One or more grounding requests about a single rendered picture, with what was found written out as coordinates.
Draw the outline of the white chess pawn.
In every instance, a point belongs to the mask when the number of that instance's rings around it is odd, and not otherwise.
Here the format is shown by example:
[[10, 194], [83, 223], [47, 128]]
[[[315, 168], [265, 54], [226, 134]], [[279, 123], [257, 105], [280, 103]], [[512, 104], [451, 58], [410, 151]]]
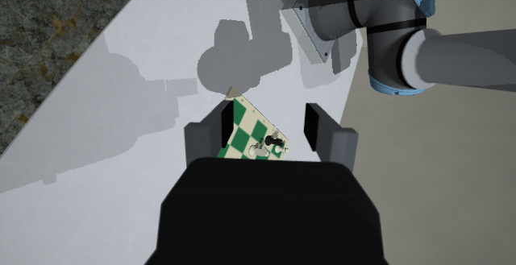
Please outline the white chess pawn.
[[288, 152], [289, 152], [289, 148], [286, 148], [286, 147], [284, 147], [284, 148], [283, 148], [283, 147], [281, 147], [281, 146], [277, 146], [277, 145], [276, 145], [276, 146], [275, 146], [275, 152], [276, 152], [276, 153], [279, 153], [280, 151], [283, 151], [283, 152], [288, 153]]

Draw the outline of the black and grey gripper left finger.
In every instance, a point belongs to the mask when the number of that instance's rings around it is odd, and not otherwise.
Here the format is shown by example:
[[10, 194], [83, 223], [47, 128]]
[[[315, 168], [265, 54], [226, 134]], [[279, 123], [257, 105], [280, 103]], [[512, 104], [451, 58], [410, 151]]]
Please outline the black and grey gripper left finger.
[[186, 168], [197, 158], [217, 157], [234, 130], [234, 101], [222, 100], [200, 122], [184, 127]]

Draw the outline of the green and cream chessboard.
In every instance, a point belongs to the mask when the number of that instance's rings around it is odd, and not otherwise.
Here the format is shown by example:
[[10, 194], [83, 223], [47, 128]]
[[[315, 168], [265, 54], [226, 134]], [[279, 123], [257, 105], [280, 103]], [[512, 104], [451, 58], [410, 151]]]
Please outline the green and cream chessboard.
[[[285, 153], [275, 152], [276, 144], [267, 146], [265, 138], [282, 139], [281, 147], [288, 147], [289, 140], [273, 126], [253, 105], [251, 105], [233, 86], [229, 88], [224, 100], [234, 101], [234, 130], [225, 148], [221, 148], [217, 158], [235, 159], [273, 159], [283, 160]], [[268, 157], [250, 156], [250, 146], [262, 149], [267, 147]]]

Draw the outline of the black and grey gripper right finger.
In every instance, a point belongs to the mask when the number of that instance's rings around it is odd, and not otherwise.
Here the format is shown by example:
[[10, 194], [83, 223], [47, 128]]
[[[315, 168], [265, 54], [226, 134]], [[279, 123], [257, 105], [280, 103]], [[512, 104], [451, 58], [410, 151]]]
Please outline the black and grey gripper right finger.
[[341, 127], [317, 103], [306, 103], [304, 134], [321, 162], [343, 164], [353, 173], [359, 134]]

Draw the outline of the black rook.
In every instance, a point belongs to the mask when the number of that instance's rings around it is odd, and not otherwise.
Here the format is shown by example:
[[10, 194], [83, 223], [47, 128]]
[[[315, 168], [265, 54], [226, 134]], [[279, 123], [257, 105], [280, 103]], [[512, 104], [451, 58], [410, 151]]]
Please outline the black rook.
[[272, 137], [269, 135], [265, 138], [265, 144], [267, 146], [270, 146], [271, 144], [276, 144], [277, 146], [281, 146], [282, 142], [283, 142], [282, 139], [272, 139]]

